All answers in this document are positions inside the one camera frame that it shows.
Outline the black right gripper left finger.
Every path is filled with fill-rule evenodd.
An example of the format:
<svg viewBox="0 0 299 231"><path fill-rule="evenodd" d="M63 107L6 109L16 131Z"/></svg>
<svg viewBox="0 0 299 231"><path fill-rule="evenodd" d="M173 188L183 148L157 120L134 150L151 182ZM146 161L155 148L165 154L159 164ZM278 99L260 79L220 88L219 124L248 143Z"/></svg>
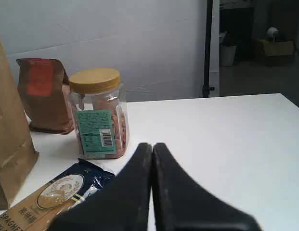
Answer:
<svg viewBox="0 0 299 231"><path fill-rule="evenodd" d="M100 192L59 214L50 231L145 231L151 190L152 146L140 143Z"/></svg>

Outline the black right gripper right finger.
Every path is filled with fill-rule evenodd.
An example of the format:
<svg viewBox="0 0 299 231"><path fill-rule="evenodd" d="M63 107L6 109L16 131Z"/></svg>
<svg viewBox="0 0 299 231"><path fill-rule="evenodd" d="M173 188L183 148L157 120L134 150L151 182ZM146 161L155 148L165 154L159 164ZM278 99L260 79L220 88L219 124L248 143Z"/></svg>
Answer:
<svg viewBox="0 0 299 231"><path fill-rule="evenodd" d="M251 215L195 182L164 143L157 143L153 148L152 190L158 231L261 230Z"/></svg>

